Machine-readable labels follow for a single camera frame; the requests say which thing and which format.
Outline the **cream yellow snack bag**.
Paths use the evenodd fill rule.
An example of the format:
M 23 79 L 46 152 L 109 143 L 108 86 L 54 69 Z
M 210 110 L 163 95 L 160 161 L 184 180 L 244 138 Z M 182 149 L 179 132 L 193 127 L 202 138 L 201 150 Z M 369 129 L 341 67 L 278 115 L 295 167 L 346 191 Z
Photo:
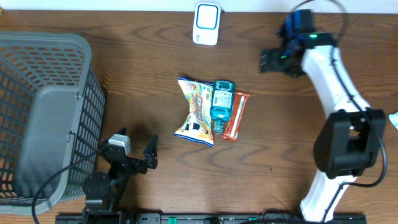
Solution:
M 174 136 L 213 147 L 214 136 L 210 116 L 213 84 L 185 77 L 179 77 L 178 84 L 189 103 L 189 114 Z

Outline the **teal blister pack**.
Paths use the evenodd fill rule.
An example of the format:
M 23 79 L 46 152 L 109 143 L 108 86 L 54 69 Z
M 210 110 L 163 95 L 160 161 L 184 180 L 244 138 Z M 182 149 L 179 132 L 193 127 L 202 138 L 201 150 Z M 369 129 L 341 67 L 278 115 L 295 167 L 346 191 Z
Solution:
M 214 121 L 215 134 L 222 134 L 224 124 L 231 119 L 236 84 L 227 80 L 216 80 L 213 83 L 213 99 L 210 115 Z

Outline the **red snack packet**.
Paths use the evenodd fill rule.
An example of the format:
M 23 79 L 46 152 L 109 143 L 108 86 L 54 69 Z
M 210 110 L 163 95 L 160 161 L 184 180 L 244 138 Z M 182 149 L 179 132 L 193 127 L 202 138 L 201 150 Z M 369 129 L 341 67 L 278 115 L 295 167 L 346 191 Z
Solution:
M 231 115 L 231 119 L 227 122 L 226 127 L 221 135 L 222 139 L 237 141 L 241 120 L 243 118 L 244 108 L 249 97 L 249 93 L 241 91 L 235 92 L 233 101 L 233 112 Z

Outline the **green orange snack packet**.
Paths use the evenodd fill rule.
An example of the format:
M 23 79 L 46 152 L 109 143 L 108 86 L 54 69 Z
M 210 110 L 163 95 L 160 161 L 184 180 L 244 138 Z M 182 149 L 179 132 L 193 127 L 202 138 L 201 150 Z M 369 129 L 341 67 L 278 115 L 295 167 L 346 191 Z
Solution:
M 390 120 L 390 122 L 392 123 L 392 125 L 398 129 L 398 112 L 395 112 L 393 114 L 389 114 L 388 118 Z

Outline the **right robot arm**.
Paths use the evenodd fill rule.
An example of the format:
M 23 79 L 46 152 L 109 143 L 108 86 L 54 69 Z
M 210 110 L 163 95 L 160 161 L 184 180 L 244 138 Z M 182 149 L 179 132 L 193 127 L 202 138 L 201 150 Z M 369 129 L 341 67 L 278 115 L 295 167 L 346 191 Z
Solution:
M 290 12 L 277 35 L 281 45 L 262 51 L 260 71 L 306 75 L 325 113 L 313 147 L 317 173 L 300 211 L 307 223 L 328 223 L 349 186 L 372 188 L 385 178 L 386 115 L 361 96 L 345 69 L 338 39 L 317 31 L 311 10 Z

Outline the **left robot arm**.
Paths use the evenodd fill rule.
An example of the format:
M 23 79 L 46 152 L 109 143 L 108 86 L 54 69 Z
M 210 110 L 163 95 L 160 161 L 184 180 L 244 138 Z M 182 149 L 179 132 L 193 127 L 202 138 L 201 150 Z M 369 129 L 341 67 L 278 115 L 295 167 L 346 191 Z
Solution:
M 129 157 L 132 150 L 126 128 L 120 129 L 99 145 L 99 156 L 109 164 L 107 172 L 96 171 L 83 182 L 86 195 L 83 223 L 135 223 L 134 215 L 119 208 L 130 179 L 156 169 L 158 135 L 154 135 L 143 151 L 143 159 Z

